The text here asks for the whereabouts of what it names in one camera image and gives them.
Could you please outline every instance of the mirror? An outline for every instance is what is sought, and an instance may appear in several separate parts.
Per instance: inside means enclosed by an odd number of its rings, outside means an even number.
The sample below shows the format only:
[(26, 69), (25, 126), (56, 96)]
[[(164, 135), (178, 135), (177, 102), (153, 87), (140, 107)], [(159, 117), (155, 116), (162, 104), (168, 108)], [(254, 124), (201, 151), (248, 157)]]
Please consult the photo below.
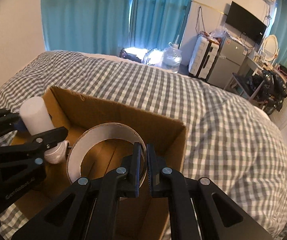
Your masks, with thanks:
[(278, 52), (278, 40), (275, 35), (269, 35), (262, 43), (262, 52), (266, 54), (266, 61), (272, 61)]

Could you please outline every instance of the bed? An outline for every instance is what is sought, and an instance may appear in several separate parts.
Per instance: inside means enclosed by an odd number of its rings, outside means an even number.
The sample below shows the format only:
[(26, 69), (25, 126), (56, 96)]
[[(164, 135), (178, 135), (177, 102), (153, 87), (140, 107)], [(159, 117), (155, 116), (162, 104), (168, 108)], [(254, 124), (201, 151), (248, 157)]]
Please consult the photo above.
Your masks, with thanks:
[[(49, 51), (0, 88), (0, 108), (18, 112), (53, 85), (182, 120), (184, 176), (209, 177), (275, 239), (287, 232), (287, 148), (278, 128), (243, 98), (116, 57)], [(0, 138), (0, 146), (13, 137)], [(27, 219), (12, 205), (0, 221), (0, 233), (10, 238)]]

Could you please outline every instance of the gingham bedspread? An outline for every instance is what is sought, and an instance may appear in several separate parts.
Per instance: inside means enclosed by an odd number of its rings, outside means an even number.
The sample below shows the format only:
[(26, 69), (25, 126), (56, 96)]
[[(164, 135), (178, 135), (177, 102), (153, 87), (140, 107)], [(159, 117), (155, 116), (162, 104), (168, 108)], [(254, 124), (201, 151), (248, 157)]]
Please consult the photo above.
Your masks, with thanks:
[[(243, 98), (149, 66), (50, 51), (0, 88), (0, 108), (18, 112), (51, 86), (182, 120), (188, 130), (184, 176), (209, 177), (274, 238), (287, 231), (287, 148), (278, 128)], [(0, 146), (13, 137), (0, 138)], [(9, 238), (27, 219), (12, 205), (0, 221), (0, 233)]]

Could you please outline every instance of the cardboard box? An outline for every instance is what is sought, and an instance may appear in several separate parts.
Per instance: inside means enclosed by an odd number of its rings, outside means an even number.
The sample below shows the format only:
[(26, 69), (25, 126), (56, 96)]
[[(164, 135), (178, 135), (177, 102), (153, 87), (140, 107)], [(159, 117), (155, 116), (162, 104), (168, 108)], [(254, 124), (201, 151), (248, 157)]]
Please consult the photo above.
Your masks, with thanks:
[[(69, 130), (70, 145), (88, 129), (107, 122), (119, 122), (133, 128), (145, 144), (153, 143), (156, 154), (167, 165), (181, 171), (183, 166), (186, 127), (179, 120), (125, 106), (117, 102), (85, 96), (52, 87), (44, 95), (45, 104), (55, 127)], [(17, 134), (13, 144), (22, 144), (27, 135)], [(82, 176), (96, 179), (119, 167), (124, 156), (132, 154), (131, 143), (111, 139), (96, 144), (83, 160)], [(28, 219), (42, 210), (70, 185), (66, 163), (47, 164), (47, 178), (16, 202)], [(119, 202), (115, 239), (160, 239), (168, 221), (167, 199), (152, 199), (148, 176), (140, 188), (139, 197)]]

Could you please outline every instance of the curtain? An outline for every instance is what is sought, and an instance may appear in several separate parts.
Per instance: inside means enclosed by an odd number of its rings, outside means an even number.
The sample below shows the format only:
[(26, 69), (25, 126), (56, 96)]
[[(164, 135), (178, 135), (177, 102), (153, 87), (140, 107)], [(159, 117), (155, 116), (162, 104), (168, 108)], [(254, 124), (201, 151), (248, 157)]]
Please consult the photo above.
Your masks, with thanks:
[(129, 40), (131, 0), (41, 0), (47, 50), (118, 55)]
[(130, 46), (164, 49), (179, 34), (180, 44), (191, 0), (133, 0)]
[(277, 0), (276, 18), (270, 34), (277, 37), (280, 49), (276, 63), (287, 68), (287, 0)]

